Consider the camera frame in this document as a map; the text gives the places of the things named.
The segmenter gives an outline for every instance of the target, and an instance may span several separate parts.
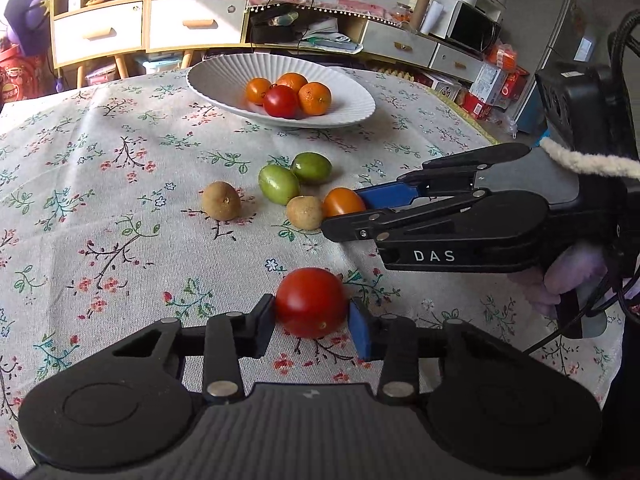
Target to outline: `wooden cabinet leg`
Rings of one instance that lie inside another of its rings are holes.
[[[120,74],[120,79],[126,79],[129,77],[129,72],[127,71],[127,64],[124,62],[124,57],[122,56],[114,56],[116,59],[116,67],[118,67],[118,73]]]
[[[78,65],[78,82],[76,83],[76,88],[82,88],[84,85],[84,64]]]
[[[185,50],[182,56],[182,64],[180,68],[188,68],[191,64],[191,58],[193,57],[193,50]]]

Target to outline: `white drawer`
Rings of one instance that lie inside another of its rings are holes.
[[[362,39],[364,52],[427,67],[437,43],[406,30],[369,22]]]
[[[458,79],[473,82],[482,68],[482,61],[439,43],[429,68]]]
[[[142,2],[87,10],[53,22],[56,62],[142,49]]]
[[[235,44],[246,0],[153,0],[149,50]]]

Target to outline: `tablecloth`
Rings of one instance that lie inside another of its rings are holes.
[[[425,87],[347,70],[373,95],[376,112],[338,130],[278,130],[223,112],[192,93],[185,71],[129,78],[55,97],[27,120],[0,128],[0,466],[21,475],[32,462],[20,436],[20,404],[34,384],[168,316],[186,326],[231,310],[248,312],[282,277],[324,267],[375,314],[439,327],[468,320],[517,348],[555,324],[532,311],[498,274],[385,270],[372,242],[335,244],[299,230],[260,193],[266,164],[300,152],[334,164],[334,179],[305,188],[393,180],[424,160],[489,144],[463,112]],[[12,107],[0,116],[10,124]],[[242,216],[208,218],[200,191],[238,188]],[[617,371],[623,316],[592,340],[557,339],[534,357],[575,378],[602,402]],[[261,360],[241,360],[255,381],[353,383],[375,388],[380,363],[360,361],[346,328],[300,340],[276,327]],[[202,361],[184,383],[197,391]],[[422,387],[438,384],[421,364]],[[549,445],[562,436],[549,435]]]

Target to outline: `green fruit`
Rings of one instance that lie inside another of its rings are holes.
[[[331,162],[320,153],[299,153],[291,163],[291,171],[303,184],[322,184],[331,175]]]
[[[268,164],[260,170],[258,184],[263,195],[276,204],[287,205],[289,200],[300,195],[296,176],[276,164]]]

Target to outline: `kiwi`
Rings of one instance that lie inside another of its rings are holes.
[[[240,197],[231,184],[212,182],[202,192],[202,210],[215,220],[232,220],[241,209]]]
[[[298,229],[313,231],[322,223],[322,201],[315,196],[297,196],[287,203],[287,218]]]

